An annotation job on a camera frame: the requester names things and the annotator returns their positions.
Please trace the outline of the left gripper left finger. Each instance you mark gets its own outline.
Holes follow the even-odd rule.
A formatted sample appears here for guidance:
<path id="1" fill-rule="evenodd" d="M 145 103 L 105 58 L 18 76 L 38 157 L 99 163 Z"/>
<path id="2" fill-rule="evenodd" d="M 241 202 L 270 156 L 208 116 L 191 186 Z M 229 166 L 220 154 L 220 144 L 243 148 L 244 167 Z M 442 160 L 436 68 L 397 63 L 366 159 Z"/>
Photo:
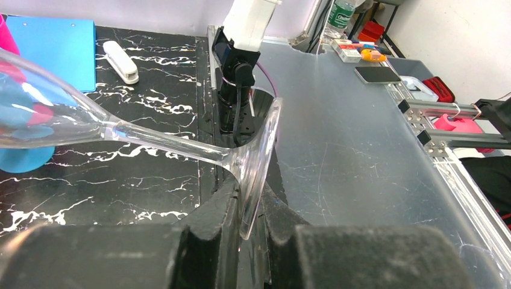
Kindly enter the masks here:
<path id="1" fill-rule="evenodd" d="M 239 184 L 173 224 L 32 228 L 4 246 L 2 288 L 233 288 Z"/>

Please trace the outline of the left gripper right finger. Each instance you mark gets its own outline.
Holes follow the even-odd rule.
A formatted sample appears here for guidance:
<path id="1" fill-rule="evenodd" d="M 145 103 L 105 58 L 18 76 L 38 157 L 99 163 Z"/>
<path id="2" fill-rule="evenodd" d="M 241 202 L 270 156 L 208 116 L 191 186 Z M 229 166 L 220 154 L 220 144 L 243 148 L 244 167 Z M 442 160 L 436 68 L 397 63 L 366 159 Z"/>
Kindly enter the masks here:
<path id="1" fill-rule="evenodd" d="M 459 254 L 431 226 L 314 226 L 271 188 L 260 204 L 271 288 L 474 288 Z"/>

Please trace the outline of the light blue wine glass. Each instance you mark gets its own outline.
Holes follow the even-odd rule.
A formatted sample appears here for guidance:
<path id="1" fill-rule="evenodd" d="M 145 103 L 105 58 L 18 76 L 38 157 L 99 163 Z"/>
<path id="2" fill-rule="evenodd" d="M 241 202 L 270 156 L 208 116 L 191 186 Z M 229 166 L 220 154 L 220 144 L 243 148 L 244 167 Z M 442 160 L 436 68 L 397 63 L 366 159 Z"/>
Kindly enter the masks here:
<path id="1" fill-rule="evenodd" d="M 44 102 L 33 98 L 40 93 L 29 83 L 6 77 L 1 79 L 1 137 L 30 140 L 39 135 L 49 135 L 52 129 L 43 126 L 54 112 Z M 25 173 L 36 170 L 48 162 L 55 147 L 31 149 L 1 148 L 1 170 L 8 173 Z"/>

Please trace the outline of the clear wine glass front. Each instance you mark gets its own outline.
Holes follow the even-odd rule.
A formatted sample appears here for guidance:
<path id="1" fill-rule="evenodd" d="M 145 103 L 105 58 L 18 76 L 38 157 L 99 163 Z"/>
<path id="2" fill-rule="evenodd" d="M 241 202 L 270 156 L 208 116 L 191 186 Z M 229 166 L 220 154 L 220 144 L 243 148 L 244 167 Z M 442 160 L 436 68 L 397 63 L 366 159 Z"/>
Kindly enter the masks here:
<path id="1" fill-rule="evenodd" d="M 124 121 L 53 73 L 1 51 L 3 149 L 122 141 L 220 166 L 240 185 L 239 234 L 244 239 L 249 239 L 256 222 L 282 106 L 282 98 L 272 101 L 262 127 L 249 143 L 223 148 Z"/>

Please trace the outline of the magenta wine glass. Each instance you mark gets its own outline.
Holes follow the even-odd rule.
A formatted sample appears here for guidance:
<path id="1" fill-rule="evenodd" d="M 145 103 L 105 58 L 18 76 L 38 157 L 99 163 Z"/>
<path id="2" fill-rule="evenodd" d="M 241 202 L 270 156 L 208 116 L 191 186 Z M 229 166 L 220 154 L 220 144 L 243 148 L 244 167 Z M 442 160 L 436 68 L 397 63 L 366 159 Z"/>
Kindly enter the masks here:
<path id="1" fill-rule="evenodd" d="M 3 15 L 1 15 L 1 49 L 11 52 L 16 55 L 20 55 L 19 48 L 14 41 L 11 32 L 5 23 Z M 14 79 L 18 83 L 22 83 L 26 80 L 25 75 L 16 67 L 10 63 L 1 60 L 1 73 L 4 73 Z"/>

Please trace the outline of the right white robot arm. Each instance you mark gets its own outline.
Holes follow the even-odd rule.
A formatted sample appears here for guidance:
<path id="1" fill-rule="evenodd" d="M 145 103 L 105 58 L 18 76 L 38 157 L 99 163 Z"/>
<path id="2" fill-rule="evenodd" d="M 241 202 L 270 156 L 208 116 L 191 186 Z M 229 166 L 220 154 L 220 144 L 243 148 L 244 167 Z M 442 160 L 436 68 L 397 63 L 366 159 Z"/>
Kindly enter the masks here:
<path id="1" fill-rule="evenodd" d="M 253 70 L 258 63 L 263 36 L 281 1 L 234 1 L 223 24 L 217 29 L 212 52 L 219 64 L 218 92 L 221 132 L 237 136 L 242 109 L 255 84 Z"/>

